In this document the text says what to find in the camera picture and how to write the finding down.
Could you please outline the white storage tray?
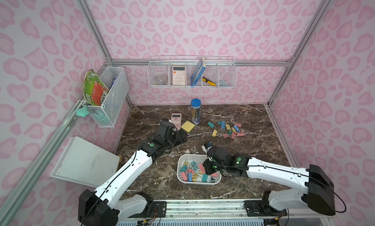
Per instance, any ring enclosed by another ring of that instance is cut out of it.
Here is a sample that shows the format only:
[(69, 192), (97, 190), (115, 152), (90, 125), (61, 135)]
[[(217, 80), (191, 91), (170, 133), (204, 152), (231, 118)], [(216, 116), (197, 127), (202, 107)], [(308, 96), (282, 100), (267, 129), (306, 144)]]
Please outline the white storage tray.
[(177, 164), (177, 179), (183, 184), (214, 186), (218, 184), (222, 175), (219, 172), (208, 175), (203, 167), (205, 155), (184, 154)]

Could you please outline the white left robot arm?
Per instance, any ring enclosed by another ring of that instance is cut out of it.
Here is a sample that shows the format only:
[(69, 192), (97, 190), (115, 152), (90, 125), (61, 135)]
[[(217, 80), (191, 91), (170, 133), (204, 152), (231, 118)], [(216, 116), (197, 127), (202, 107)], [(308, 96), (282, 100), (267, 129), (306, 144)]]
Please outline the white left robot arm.
[(82, 226), (115, 226), (132, 216), (154, 218), (158, 215), (153, 198), (144, 192), (121, 200), (130, 185), (160, 156), (186, 143), (187, 133), (163, 119), (155, 133), (138, 146), (132, 157), (95, 190), (85, 190), (79, 197), (78, 220)]

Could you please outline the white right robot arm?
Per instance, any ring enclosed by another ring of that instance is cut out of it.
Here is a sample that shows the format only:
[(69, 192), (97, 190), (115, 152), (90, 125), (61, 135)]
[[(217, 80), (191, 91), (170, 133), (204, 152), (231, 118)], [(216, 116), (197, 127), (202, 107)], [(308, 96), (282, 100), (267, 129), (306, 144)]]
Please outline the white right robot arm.
[(263, 207), (277, 211), (309, 208), (326, 216), (336, 214), (334, 183), (320, 166), (282, 166), (247, 155), (231, 155), (213, 143), (205, 143), (202, 149), (207, 156), (203, 164), (207, 174), (219, 172), (224, 177), (261, 179), (288, 187), (283, 191), (266, 191)]

